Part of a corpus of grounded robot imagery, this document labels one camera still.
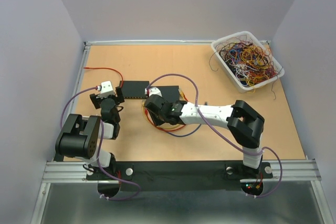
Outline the small black network switch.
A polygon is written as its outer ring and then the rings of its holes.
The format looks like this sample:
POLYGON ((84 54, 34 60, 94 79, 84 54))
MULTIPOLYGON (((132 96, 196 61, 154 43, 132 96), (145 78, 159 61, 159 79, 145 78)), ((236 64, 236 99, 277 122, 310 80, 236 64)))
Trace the small black network switch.
POLYGON ((180 99, 179 86, 157 86, 162 97, 168 102, 175 102, 180 99))

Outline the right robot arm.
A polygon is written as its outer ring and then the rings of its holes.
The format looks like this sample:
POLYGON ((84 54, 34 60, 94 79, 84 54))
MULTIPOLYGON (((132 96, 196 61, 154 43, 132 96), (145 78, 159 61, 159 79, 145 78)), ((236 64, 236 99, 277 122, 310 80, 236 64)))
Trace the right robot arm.
POLYGON ((149 111, 154 125, 208 125, 212 130, 221 127, 231 132, 243 150, 243 164, 258 169, 262 160, 260 147, 265 119, 243 100, 233 105, 195 105, 186 101, 171 103, 154 94, 144 107, 149 111))

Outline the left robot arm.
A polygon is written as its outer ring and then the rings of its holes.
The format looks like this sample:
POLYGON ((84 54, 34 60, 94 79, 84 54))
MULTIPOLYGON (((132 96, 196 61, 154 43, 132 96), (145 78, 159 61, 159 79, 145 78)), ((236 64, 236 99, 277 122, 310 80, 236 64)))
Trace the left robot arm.
POLYGON ((56 139, 55 151, 57 155, 78 158, 93 167, 103 167, 116 171, 116 159, 112 153, 102 149, 101 139, 115 140, 120 131, 120 106, 124 102, 122 85, 114 88, 111 81, 76 93, 66 103, 60 118, 60 133, 56 139), (80 114, 69 114, 64 120, 68 105, 77 96, 91 90, 98 94, 91 94, 90 100, 100 115, 84 117, 80 114))

